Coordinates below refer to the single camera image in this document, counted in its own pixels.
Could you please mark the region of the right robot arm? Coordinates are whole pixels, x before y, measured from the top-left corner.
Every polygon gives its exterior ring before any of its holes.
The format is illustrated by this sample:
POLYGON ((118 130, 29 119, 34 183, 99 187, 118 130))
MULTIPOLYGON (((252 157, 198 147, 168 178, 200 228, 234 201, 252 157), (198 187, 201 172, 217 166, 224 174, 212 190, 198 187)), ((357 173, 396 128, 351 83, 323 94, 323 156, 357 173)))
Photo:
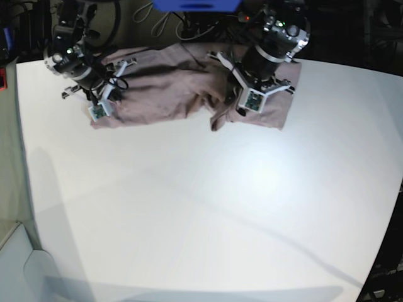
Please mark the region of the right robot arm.
POLYGON ((62 1, 57 10, 57 24, 52 30, 52 39, 44 48, 45 66, 53 74, 63 76, 76 83, 68 87, 62 98, 83 91, 96 108, 101 100, 121 101, 128 83, 118 75, 118 67, 104 64, 105 59, 118 51, 112 44, 120 26, 122 9, 119 1, 112 1, 115 9, 113 28, 109 37, 100 46, 89 43, 99 37, 91 29, 100 1, 62 1))

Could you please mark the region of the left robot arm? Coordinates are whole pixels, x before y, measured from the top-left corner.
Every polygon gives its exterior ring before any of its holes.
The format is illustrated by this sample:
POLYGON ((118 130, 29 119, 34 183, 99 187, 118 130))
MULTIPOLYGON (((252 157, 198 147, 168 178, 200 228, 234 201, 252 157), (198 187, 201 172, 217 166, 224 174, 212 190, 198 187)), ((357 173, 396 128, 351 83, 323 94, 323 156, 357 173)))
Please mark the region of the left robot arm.
POLYGON ((267 1, 257 13, 262 22, 261 36, 239 63, 224 52, 209 52, 208 56, 229 69, 243 88, 265 93, 286 90, 290 81, 276 80, 275 72, 309 43, 305 9, 305 1, 267 1))

